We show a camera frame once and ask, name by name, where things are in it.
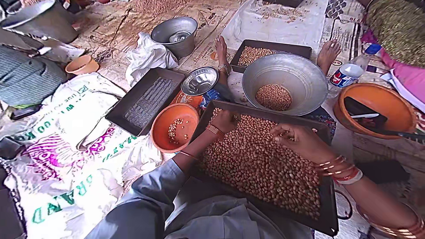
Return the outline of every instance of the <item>bottle label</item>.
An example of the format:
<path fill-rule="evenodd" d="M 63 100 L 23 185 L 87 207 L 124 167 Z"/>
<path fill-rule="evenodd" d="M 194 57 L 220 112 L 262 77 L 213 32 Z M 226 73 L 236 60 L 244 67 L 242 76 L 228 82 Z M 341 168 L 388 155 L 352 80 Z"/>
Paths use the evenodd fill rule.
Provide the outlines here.
<path fill-rule="evenodd" d="M 340 72 L 338 69 L 335 74 L 331 77 L 330 81 L 333 85 L 336 85 L 338 87 L 347 87 L 354 83 L 359 77 L 349 77 L 347 75 L 344 75 Z"/>

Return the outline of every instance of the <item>plastic bottle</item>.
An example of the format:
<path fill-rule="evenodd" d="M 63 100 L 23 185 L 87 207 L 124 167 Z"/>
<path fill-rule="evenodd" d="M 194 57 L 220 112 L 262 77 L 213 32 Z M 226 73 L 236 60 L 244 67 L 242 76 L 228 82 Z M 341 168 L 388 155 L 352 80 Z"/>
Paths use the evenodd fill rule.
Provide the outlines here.
<path fill-rule="evenodd" d="M 363 54 L 343 64 L 329 79 L 327 98 L 335 98 L 341 92 L 342 88 L 354 83 L 366 71 L 370 59 L 380 49 L 380 45 L 372 44 Z"/>

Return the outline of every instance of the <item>black tray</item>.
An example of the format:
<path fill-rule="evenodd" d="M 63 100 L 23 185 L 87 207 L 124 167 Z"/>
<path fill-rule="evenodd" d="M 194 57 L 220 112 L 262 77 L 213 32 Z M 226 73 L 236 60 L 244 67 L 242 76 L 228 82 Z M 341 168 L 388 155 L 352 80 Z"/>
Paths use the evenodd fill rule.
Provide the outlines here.
<path fill-rule="evenodd" d="M 150 69 L 114 105 L 106 119 L 134 136 L 146 135 L 155 117 L 180 91 L 185 76 L 167 69 Z"/>
<path fill-rule="evenodd" d="M 317 129 L 317 135 L 328 145 L 330 145 L 331 143 L 329 128 L 324 123 L 295 116 L 277 114 L 261 109 L 250 108 L 244 105 L 238 105 L 217 100 L 212 100 L 208 104 L 207 108 L 202 114 L 198 126 L 195 129 L 195 132 L 193 133 L 191 141 L 197 138 L 205 130 L 211 119 L 211 116 L 213 115 L 212 113 L 215 107 L 230 111 L 236 111 L 240 114 L 250 115 L 252 117 L 271 120 L 278 123 L 285 122 L 296 125 L 306 125 L 311 128 Z M 291 218 L 301 224 L 309 226 L 329 236 L 335 236 L 338 233 L 339 229 L 337 219 L 337 208 L 335 203 L 334 184 L 332 178 L 329 176 L 321 177 L 320 179 L 320 217 L 319 220 L 316 221 L 309 216 L 294 213 L 290 210 L 277 207 L 272 203 L 267 203 L 263 200 L 260 200 L 250 194 L 240 192 L 239 190 L 233 188 L 230 185 L 227 185 L 221 181 L 218 181 L 210 176 L 205 175 L 196 167 L 192 167 L 192 169 L 190 170 L 190 175 L 203 182 L 206 182 L 207 184 L 219 187 L 231 196 L 234 196 L 236 198 L 247 198 L 252 204 L 254 204 L 259 209 L 274 214 L 274 218 L 276 216 Z"/>
<path fill-rule="evenodd" d="M 264 0 L 264 1 L 269 2 L 269 3 L 277 3 L 277 4 L 284 5 L 284 6 L 296 8 L 302 3 L 303 0 Z"/>
<path fill-rule="evenodd" d="M 244 73 L 247 69 L 246 67 L 238 66 L 239 58 L 241 57 L 242 51 L 245 49 L 245 46 L 270 49 L 275 53 L 292 53 L 307 59 L 310 59 L 310 57 L 312 56 L 312 48 L 309 46 L 263 42 L 257 40 L 244 40 L 236 54 L 233 56 L 232 61 L 230 61 L 230 65 L 233 71 Z"/>

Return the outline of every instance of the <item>terracotta bowl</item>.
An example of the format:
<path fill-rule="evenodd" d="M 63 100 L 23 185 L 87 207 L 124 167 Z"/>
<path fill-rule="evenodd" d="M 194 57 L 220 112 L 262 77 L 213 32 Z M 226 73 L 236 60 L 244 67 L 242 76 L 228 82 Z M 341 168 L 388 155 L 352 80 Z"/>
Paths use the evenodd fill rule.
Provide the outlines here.
<path fill-rule="evenodd" d="M 176 128 L 175 139 L 178 144 L 170 142 L 168 138 L 168 129 L 176 119 L 183 119 L 183 123 Z M 179 152 L 189 144 L 198 122 L 199 114 L 191 105 L 185 103 L 170 105 L 163 109 L 153 121 L 151 132 L 153 144 L 164 153 Z"/>
<path fill-rule="evenodd" d="M 381 139 L 399 139 L 400 136 L 389 136 L 372 132 L 361 126 L 348 114 L 344 98 L 351 97 L 374 111 L 388 118 L 384 129 L 400 132 L 413 132 L 416 126 L 416 116 L 412 106 L 397 92 L 373 83 L 353 84 L 341 91 L 334 105 L 334 114 L 346 128 L 365 135 Z"/>
<path fill-rule="evenodd" d="M 99 69 L 99 64 L 89 55 L 84 55 L 71 61 L 65 71 L 75 75 L 92 73 Z"/>

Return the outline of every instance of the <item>hand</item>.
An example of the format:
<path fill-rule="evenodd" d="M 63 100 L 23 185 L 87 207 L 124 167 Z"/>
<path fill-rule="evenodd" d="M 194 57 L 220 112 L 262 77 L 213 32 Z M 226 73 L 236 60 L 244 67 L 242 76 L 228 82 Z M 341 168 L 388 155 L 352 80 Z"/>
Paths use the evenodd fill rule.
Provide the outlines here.
<path fill-rule="evenodd" d="M 301 157 L 321 164 L 338 157 L 310 128 L 301 125 L 278 124 L 270 130 L 277 144 L 283 144 Z"/>
<path fill-rule="evenodd" d="M 227 134 L 236 128 L 240 118 L 241 115 L 236 112 L 222 110 L 212 120 L 211 125 Z"/>

